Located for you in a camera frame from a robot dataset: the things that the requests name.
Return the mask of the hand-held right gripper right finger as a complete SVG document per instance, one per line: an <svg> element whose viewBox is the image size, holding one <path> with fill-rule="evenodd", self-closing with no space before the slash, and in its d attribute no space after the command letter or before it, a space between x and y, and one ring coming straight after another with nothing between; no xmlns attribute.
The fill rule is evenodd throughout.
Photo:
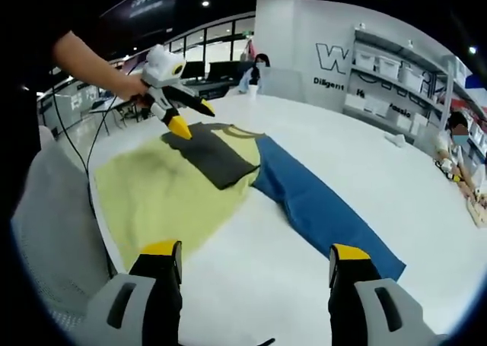
<svg viewBox="0 0 487 346"><path fill-rule="evenodd" d="M328 310L333 345L441 345L422 306L391 278L382 278L362 249L333 244Z"/></svg>

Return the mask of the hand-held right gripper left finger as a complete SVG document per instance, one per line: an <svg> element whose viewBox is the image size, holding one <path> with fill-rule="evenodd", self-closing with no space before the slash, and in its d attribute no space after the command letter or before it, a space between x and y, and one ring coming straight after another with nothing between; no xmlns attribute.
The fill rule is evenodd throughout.
<svg viewBox="0 0 487 346"><path fill-rule="evenodd" d="M182 243L146 246L127 274L117 274L92 298L86 345L178 345L183 301Z"/></svg>

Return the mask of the person's left hand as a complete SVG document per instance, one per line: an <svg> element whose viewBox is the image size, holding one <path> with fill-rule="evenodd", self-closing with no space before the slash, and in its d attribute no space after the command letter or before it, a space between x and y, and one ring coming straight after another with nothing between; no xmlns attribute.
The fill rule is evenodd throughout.
<svg viewBox="0 0 487 346"><path fill-rule="evenodd" d="M148 85L142 80L142 75L135 74L122 76L113 94L123 101L135 102L142 109L148 108L144 101L147 92Z"/></svg>

